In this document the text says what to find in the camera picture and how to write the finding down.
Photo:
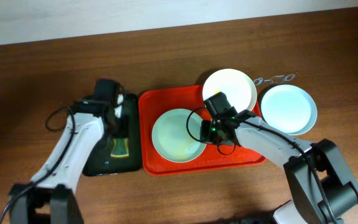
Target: wooden table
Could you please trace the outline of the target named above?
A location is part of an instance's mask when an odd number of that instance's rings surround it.
[[[200,84],[220,68],[264,80],[295,73],[288,83],[306,90],[319,113],[301,137],[334,141],[358,180],[352,8],[0,46],[0,212],[12,185],[29,181],[59,139],[45,118],[92,93],[99,77],[141,93]],[[267,161],[167,177],[81,177],[76,198],[86,223],[199,223],[271,211],[291,195],[284,172]],[[358,223],[358,206],[344,218]]]

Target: black cable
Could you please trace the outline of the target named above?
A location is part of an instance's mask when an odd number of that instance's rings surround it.
[[[61,108],[55,110],[53,113],[51,113],[48,118],[45,120],[45,128],[48,131],[62,131],[63,129],[65,129],[65,127],[63,126],[62,128],[58,128],[58,129],[53,129],[49,127],[49,120],[54,117],[56,114],[58,114],[59,112],[63,111],[63,110],[67,110],[67,106],[62,106]]]
[[[293,142],[291,141],[290,139],[288,139],[287,137],[285,137],[284,135],[282,135],[281,133],[278,133],[274,130],[271,130],[269,128],[265,128],[263,127],[262,125],[256,125],[256,124],[252,124],[248,121],[245,121],[243,119],[236,119],[236,118],[219,118],[219,119],[231,119],[231,120],[236,120],[236,121],[240,121],[242,123],[245,123],[245,124],[248,124],[249,126],[252,126],[252,127],[255,127],[255,128],[259,128],[260,130],[264,130],[264,131],[267,131],[269,133],[272,133],[274,135],[277,135],[278,137],[282,138],[284,141],[286,141],[287,143],[289,143],[291,146],[293,146],[302,156],[303,158],[305,159],[305,162],[307,163],[308,167],[311,169],[311,173],[313,174],[314,176],[314,179],[316,180],[316,183],[317,183],[317,186],[319,188],[319,191],[321,193],[321,196],[324,200],[324,203],[327,207],[327,210],[328,210],[328,213],[329,213],[329,216],[331,217],[332,221],[337,224],[337,221],[335,219],[335,216],[334,216],[334,213],[333,213],[333,210],[331,209],[331,206],[329,205],[328,203],[328,199],[327,199],[327,196],[324,192],[324,189],[323,189],[323,186],[321,185],[321,181],[320,181],[320,178],[318,177],[317,175],[317,172],[315,170],[315,167],[312,165],[312,162],[310,161],[309,157],[305,154],[305,152],[303,152],[303,150],[297,145],[296,142]]]
[[[59,166],[60,162],[63,160],[68,148],[70,147],[70,144],[74,138],[74,134],[75,134],[75,119],[74,119],[74,115],[73,112],[71,111],[70,107],[64,107],[64,108],[59,108],[56,111],[54,111],[50,116],[48,116],[46,122],[45,122],[45,127],[49,130],[49,131],[58,131],[57,129],[50,129],[48,127],[48,122],[50,120],[50,118],[52,116],[54,116],[55,114],[59,113],[60,111],[62,111],[63,109],[68,110],[68,114],[71,117],[71,122],[73,123],[73,127],[70,131],[70,137],[67,141],[67,144],[65,146],[65,148],[63,149],[63,152],[60,154],[59,158],[57,159],[56,163],[53,165],[53,167],[47,171],[47,173],[42,176],[40,179],[36,180],[35,182],[30,182],[29,184],[27,184],[27,187],[22,190],[21,192],[19,192],[17,195],[13,196],[8,203],[6,204],[4,210],[1,213],[0,216],[0,224],[2,223],[2,221],[4,220],[4,217],[6,215],[6,213],[9,211],[9,209],[11,209],[11,207],[15,204],[16,200],[18,198],[20,198],[21,196],[23,196],[24,194],[26,194],[28,191],[32,190],[34,187],[36,187],[39,183],[41,183],[42,181],[44,181],[46,178],[48,178],[50,175],[53,174],[53,172],[55,171],[55,169]]]
[[[236,150],[236,145],[234,145],[233,151],[231,151],[229,154],[226,154],[226,153],[223,153],[223,152],[221,151],[221,149],[219,148],[219,146],[220,146],[220,144],[218,143],[218,144],[216,145],[216,147],[217,147],[217,149],[218,149],[218,152],[219,152],[220,154],[224,155],[224,156],[231,155],[231,154]]]

